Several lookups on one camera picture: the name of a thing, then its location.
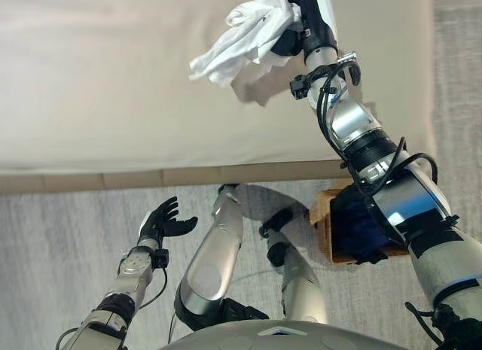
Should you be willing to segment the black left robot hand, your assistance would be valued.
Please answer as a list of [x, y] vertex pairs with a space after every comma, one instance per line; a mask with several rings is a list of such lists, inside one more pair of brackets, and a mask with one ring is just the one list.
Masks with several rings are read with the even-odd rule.
[[178, 198], [173, 196], [149, 212], [139, 230], [137, 245], [144, 241], [155, 241], [161, 248], [166, 237], [178, 237], [190, 233], [197, 225], [198, 217], [178, 220]]

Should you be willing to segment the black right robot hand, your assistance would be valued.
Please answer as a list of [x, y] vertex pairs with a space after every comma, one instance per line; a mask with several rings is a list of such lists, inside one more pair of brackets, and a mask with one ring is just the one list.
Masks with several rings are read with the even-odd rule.
[[278, 56], [297, 56], [304, 59], [318, 49], [331, 48], [337, 52], [337, 30], [331, 0], [288, 0], [300, 8], [300, 24], [286, 29], [271, 48]]

